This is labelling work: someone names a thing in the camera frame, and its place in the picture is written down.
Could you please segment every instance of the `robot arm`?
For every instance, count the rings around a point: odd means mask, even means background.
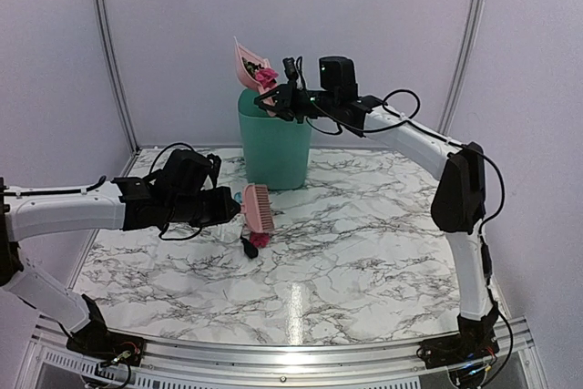
[[[142,178],[101,179],[88,188],[23,189],[4,187],[0,179],[0,286],[57,320],[71,333],[67,348],[111,359],[124,343],[143,350],[143,339],[111,332],[97,305],[78,295],[34,262],[21,257],[23,239],[71,230],[140,230],[171,222],[195,228],[230,221],[240,212],[230,189],[216,187],[220,159],[174,150],[164,169]],[[202,189],[210,178],[213,189]],[[130,364],[139,364],[134,353]]]
[[[460,289],[460,333],[423,342],[420,351],[426,366],[487,356],[487,348],[497,352],[493,328],[499,313],[489,290],[492,266],[487,245],[478,235],[486,213],[481,147],[444,138],[396,112],[386,99],[359,97],[353,61],[348,58],[320,59],[322,90],[306,88],[299,61],[285,58],[288,83],[256,97],[255,104],[287,121],[329,118],[359,137],[372,138],[400,152],[439,181],[431,214],[437,227],[445,232],[454,256]]]

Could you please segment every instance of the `metal pole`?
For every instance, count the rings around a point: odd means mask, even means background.
[[[139,144],[136,138],[136,132],[129,114],[128,102],[126,101],[126,93],[119,74],[118,62],[116,61],[116,53],[111,38],[111,31],[109,29],[109,22],[107,20],[107,9],[105,0],[93,0],[97,12],[97,27],[101,36],[101,45],[105,53],[106,67],[113,90],[116,108],[119,114],[119,120],[126,137],[126,142],[129,145],[132,153],[139,151]]]
[[[459,97],[464,85],[467,64],[472,53],[472,48],[474,47],[474,43],[476,41],[476,34],[482,14],[483,5],[484,0],[471,0],[470,2],[470,8],[468,11],[467,20],[465,22],[465,32],[464,39],[462,41],[462,47],[459,52],[459,57],[457,58],[457,65],[455,66],[454,77],[452,79],[452,84],[449,88],[449,93],[445,102],[444,112],[437,127],[437,131],[442,134],[448,134],[454,119],[455,109],[457,107],[457,103],[459,102]]]

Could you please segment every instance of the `green bucket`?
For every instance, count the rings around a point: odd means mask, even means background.
[[[247,181],[272,190],[299,188],[306,180],[312,129],[307,123],[270,117],[246,89],[239,97],[239,126]]]

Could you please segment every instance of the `white wall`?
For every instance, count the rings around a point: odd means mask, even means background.
[[[129,157],[92,0],[2,0],[0,175],[22,186],[115,176]],[[22,243],[66,281],[85,232]],[[36,312],[0,291],[0,385],[13,387]]]
[[[583,378],[583,0],[486,0],[452,135],[507,185],[488,224],[496,276],[532,328],[549,387]],[[498,203],[490,172],[489,210]]]
[[[349,56],[363,94],[410,87],[424,103],[419,119],[436,127],[468,7],[469,0],[107,0],[142,145],[240,143],[233,36],[281,73],[284,57],[303,55],[312,88],[320,56]],[[348,134],[315,136],[334,141],[363,146]]]

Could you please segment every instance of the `white marble tabletop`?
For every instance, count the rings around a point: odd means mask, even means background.
[[[212,152],[223,162],[219,184],[240,190],[240,149]],[[157,153],[143,151],[131,175],[146,175]],[[277,230],[257,259],[243,253],[241,217],[192,241],[102,230],[75,290],[97,300],[111,328],[202,342],[329,345],[452,331],[459,293],[429,214],[435,188],[399,154],[313,149],[305,186],[271,193]]]

